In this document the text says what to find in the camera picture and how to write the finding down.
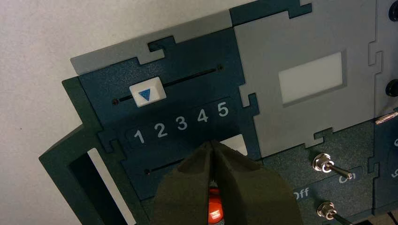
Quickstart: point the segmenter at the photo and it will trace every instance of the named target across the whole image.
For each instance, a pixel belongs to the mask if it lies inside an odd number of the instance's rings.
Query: toggle switch
[[[352,223],[337,214],[335,205],[332,202],[324,202],[320,204],[316,213],[320,217],[325,217],[327,220],[337,220],[342,225],[352,225]]]
[[[317,155],[312,163],[312,167],[316,171],[322,171],[325,173],[329,173],[330,171],[335,171],[336,173],[340,174],[341,176],[347,178],[348,180],[351,180],[353,178],[353,175],[351,172],[347,170],[343,170],[340,167],[337,167],[334,165],[335,163],[330,160],[330,155],[326,153],[321,153]]]

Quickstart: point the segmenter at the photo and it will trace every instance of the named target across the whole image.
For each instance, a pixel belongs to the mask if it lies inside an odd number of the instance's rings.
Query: white background
[[[0,0],[0,224],[80,224],[38,157],[81,124],[71,57],[252,0]]]

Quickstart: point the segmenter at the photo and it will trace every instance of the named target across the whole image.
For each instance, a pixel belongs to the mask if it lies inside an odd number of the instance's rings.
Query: black knob
[[[391,21],[397,22],[398,21],[398,1],[395,1],[388,11],[388,17]]]
[[[398,79],[394,79],[387,84],[386,94],[391,97],[398,96]]]

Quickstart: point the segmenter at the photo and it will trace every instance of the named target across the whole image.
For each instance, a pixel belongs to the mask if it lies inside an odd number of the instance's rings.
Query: red button
[[[224,218],[222,211],[220,191],[217,188],[211,188],[209,191],[209,216],[208,222],[216,224]]]

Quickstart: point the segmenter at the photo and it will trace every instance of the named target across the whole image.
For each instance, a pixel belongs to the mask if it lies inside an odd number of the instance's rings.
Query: white rectangle
[[[341,52],[279,72],[283,104],[343,84]]]

